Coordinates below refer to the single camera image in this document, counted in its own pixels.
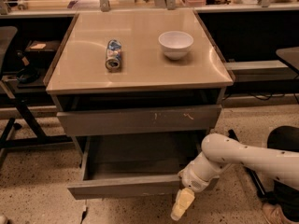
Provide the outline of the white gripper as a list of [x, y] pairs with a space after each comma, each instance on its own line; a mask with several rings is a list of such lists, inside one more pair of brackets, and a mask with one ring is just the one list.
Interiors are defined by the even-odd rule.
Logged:
[[180, 189], [178, 191], [171, 211], [170, 217], [175, 221], [179, 221], [191, 206], [195, 199], [194, 193], [204, 191], [211, 185], [214, 179], [219, 179], [219, 177], [216, 175], [212, 176], [208, 180], [204, 180], [202, 177], [198, 177], [194, 171], [187, 168], [179, 171], [178, 177], [181, 179], [181, 183], [185, 189]]

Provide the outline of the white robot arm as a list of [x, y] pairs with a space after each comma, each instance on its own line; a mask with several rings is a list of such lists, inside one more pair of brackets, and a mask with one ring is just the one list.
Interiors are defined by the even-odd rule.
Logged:
[[195, 193], [205, 190], [231, 164], [241, 164], [252, 171], [293, 189], [299, 189], [299, 153], [239, 143], [225, 135], [212, 133], [201, 144], [200, 154], [178, 172], [183, 189], [178, 191], [171, 218], [178, 221], [195, 199]]

